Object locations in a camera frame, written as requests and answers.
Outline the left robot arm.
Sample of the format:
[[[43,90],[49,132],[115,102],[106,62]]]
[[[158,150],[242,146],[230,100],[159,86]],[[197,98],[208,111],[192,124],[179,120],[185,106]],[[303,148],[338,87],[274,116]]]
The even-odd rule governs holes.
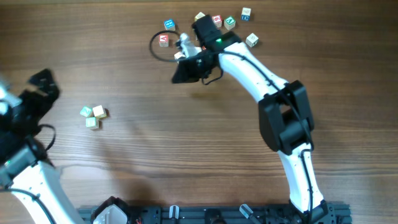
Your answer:
[[[49,69],[28,82],[33,90],[18,96],[1,84],[1,191],[19,199],[36,223],[130,223],[129,207],[120,198],[110,197],[87,212],[73,206],[47,155],[53,144],[43,146],[35,139],[60,90]]]

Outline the green E block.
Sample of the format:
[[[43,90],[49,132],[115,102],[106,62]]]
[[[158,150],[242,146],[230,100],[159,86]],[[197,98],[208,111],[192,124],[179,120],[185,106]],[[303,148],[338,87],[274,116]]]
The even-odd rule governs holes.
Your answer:
[[[86,118],[85,125],[88,129],[98,129],[100,127],[100,121],[98,118],[89,117]]]

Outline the plain block red side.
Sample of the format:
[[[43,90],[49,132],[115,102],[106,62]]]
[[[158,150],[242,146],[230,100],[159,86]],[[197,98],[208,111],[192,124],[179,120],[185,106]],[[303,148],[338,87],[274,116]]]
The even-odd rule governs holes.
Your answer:
[[[186,56],[181,51],[174,54],[174,59],[176,60],[177,63],[178,63],[178,60],[183,59],[183,58],[186,58]]]

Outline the red A block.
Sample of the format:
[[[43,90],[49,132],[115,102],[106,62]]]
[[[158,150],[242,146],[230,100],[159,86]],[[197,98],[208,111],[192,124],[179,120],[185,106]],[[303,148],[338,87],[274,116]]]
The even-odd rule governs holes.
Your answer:
[[[160,34],[159,35],[159,45],[161,47],[168,47],[169,46],[169,36],[167,34]]]

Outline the yellow 3 block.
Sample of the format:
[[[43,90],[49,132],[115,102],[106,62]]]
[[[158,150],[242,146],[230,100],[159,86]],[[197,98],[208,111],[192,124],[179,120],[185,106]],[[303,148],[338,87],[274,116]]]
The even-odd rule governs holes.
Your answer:
[[[97,119],[102,119],[107,117],[107,112],[102,105],[98,105],[93,107],[93,116]]]

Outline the green Z block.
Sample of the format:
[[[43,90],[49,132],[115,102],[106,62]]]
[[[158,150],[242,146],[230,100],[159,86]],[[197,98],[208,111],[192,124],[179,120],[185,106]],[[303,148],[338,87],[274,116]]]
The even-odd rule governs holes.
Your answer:
[[[90,118],[93,116],[93,109],[88,106],[84,106],[82,107],[80,114],[85,118]]]

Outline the plain block green side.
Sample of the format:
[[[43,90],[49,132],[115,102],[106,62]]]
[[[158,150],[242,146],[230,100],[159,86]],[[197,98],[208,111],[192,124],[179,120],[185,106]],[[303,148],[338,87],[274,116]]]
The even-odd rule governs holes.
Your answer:
[[[249,47],[254,47],[257,43],[259,42],[259,38],[256,34],[252,33],[247,36],[246,38],[246,44]]]

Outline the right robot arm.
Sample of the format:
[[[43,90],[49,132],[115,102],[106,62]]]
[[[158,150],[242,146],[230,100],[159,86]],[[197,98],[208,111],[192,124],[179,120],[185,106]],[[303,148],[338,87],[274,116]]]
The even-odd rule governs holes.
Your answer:
[[[186,33],[179,35],[176,45],[183,56],[172,83],[204,80],[215,67],[234,77],[257,103],[261,136],[282,161],[291,204],[304,223],[316,223],[324,198],[313,171],[314,121],[305,87],[272,73],[234,32],[221,33],[209,15],[192,27],[200,46]]]

